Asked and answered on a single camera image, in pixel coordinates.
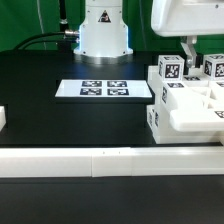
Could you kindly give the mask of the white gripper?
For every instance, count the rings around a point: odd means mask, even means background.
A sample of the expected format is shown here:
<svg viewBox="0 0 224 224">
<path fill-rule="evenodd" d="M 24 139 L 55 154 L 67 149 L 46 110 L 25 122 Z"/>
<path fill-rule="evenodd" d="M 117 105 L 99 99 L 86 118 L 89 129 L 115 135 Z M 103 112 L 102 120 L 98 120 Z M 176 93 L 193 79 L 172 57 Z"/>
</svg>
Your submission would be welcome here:
<svg viewBox="0 0 224 224">
<path fill-rule="evenodd" d="M 186 66 L 199 68 L 196 36 L 224 34 L 224 0 L 153 0 L 151 27 L 160 36 L 183 36 Z"/>
</svg>

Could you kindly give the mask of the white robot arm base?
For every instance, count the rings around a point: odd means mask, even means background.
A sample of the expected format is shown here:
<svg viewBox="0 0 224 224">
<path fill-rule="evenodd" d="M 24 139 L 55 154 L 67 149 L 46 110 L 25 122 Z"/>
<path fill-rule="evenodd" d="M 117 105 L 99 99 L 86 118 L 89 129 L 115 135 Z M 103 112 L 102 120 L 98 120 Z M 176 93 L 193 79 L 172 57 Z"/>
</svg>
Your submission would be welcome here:
<svg viewBox="0 0 224 224">
<path fill-rule="evenodd" d="M 77 61 L 118 64 L 132 59 L 128 26 L 122 17 L 123 0 L 85 0 L 85 19 L 79 27 Z"/>
</svg>

